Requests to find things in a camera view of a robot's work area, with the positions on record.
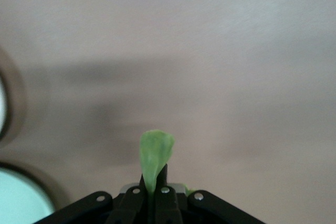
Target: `green leaf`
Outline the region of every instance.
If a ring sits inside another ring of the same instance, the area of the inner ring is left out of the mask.
[[[174,136],[160,130],[142,134],[140,139],[140,164],[146,189],[153,195],[156,178],[172,155]]]

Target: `metal bolt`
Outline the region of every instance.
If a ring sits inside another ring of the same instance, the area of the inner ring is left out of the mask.
[[[163,194],[167,194],[167,193],[169,193],[169,188],[168,187],[162,187],[161,188],[161,192],[163,193]]]
[[[138,188],[135,188],[135,189],[133,189],[133,191],[132,191],[134,194],[138,194],[139,192],[140,192],[140,189],[138,189]]]
[[[197,199],[197,200],[202,200],[202,199],[204,199],[204,196],[203,196],[203,194],[201,194],[201,193],[195,193],[194,197],[195,197],[195,199]]]
[[[105,200],[105,196],[104,195],[98,196],[96,198],[96,201],[98,201],[98,202],[101,202],[101,201],[104,201],[104,200]]]

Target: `silver screw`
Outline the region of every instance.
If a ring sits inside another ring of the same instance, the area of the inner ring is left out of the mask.
[[[169,193],[169,188],[168,187],[162,187],[161,188],[161,192],[163,193],[163,194],[167,194],[167,193]]]
[[[195,193],[194,197],[195,197],[195,199],[197,199],[197,200],[202,200],[202,199],[204,199],[204,196],[203,196],[203,194],[201,194],[201,193]]]
[[[138,188],[135,188],[135,189],[133,189],[133,191],[132,191],[134,194],[138,194],[139,192],[140,192],[140,189],[138,189]]]
[[[98,201],[98,202],[101,202],[101,201],[104,201],[104,200],[105,200],[105,196],[104,195],[98,196],[96,198],[96,201]]]

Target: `gray surface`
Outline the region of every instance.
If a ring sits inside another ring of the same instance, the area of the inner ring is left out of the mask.
[[[334,224],[335,18],[336,0],[0,0],[23,84],[0,159],[67,201],[115,196],[159,128],[170,182],[267,223]]]

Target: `leaf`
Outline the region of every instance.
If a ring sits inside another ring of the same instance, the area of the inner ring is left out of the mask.
[[[172,155],[174,136],[160,130],[142,134],[140,139],[140,165],[149,195],[156,188],[156,178]]]

